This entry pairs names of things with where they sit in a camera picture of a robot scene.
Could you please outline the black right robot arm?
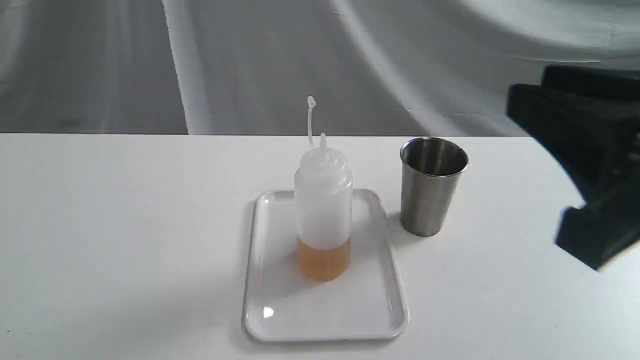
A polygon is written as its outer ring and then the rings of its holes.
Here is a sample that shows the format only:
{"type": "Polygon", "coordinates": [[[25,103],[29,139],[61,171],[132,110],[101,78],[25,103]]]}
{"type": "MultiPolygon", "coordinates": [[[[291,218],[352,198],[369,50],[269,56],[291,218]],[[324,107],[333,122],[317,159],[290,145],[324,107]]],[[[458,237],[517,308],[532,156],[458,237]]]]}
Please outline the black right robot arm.
{"type": "Polygon", "coordinates": [[[509,87],[506,116],[572,180],[583,206],[555,244],[594,271],[639,242],[640,73],[551,64],[538,85],[509,87]]]}

